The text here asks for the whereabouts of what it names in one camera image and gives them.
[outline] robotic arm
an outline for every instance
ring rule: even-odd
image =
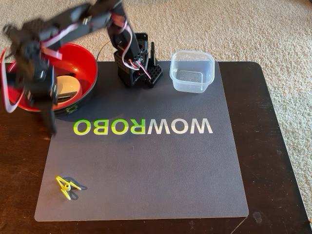
[[[133,86],[143,78],[148,86],[153,87],[162,75],[155,59],[154,43],[149,59],[148,36],[132,31],[121,0],[98,0],[94,5],[85,3],[48,21],[35,19],[26,22],[22,29],[12,25],[3,28],[12,41],[11,55],[18,66],[16,74],[8,74],[7,82],[23,89],[22,94],[26,95],[29,103],[41,109],[43,120],[52,133],[56,131],[52,107],[57,103],[57,79],[44,54],[58,57],[57,51],[63,44],[101,28],[107,28],[112,45],[117,49],[114,57],[118,76],[123,82]]]

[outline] red bowl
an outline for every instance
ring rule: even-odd
[[[94,56],[85,48],[73,43],[67,43],[63,45],[59,50],[62,53],[62,60],[46,56],[49,58],[50,63],[54,66],[57,76],[63,76],[70,74],[74,76],[81,84],[82,96],[78,100],[67,101],[65,104],[55,105],[53,110],[56,116],[63,114],[69,114],[76,111],[87,99],[91,96],[91,91],[96,84],[98,77],[98,64]],[[11,72],[16,70],[14,63],[8,68],[12,69]],[[16,90],[9,86],[9,99],[15,103],[20,96],[21,90]],[[40,112],[35,106],[30,106],[26,97],[20,100],[19,107],[31,112]]]

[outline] clear plastic container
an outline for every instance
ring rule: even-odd
[[[215,60],[205,52],[177,51],[171,57],[170,77],[178,91],[203,93],[215,78]]]

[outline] clothespin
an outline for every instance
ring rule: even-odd
[[[75,188],[81,190],[80,187],[78,187],[76,184],[74,184],[73,182],[71,181],[66,181],[65,179],[63,179],[62,177],[55,177],[55,179],[57,180],[57,182],[59,183],[60,187],[61,187],[61,191],[62,193],[65,195],[65,197],[68,199],[68,200],[71,200],[70,199],[70,196],[68,195],[68,191],[70,191],[71,187],[70,186],[74,186]]]

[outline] dark wooden table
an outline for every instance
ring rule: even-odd
[[[0,233],[311,234],[262,70],[220,62],[246,191],[247,218],[36,222],[50,143],[39,116],[0,108]]]

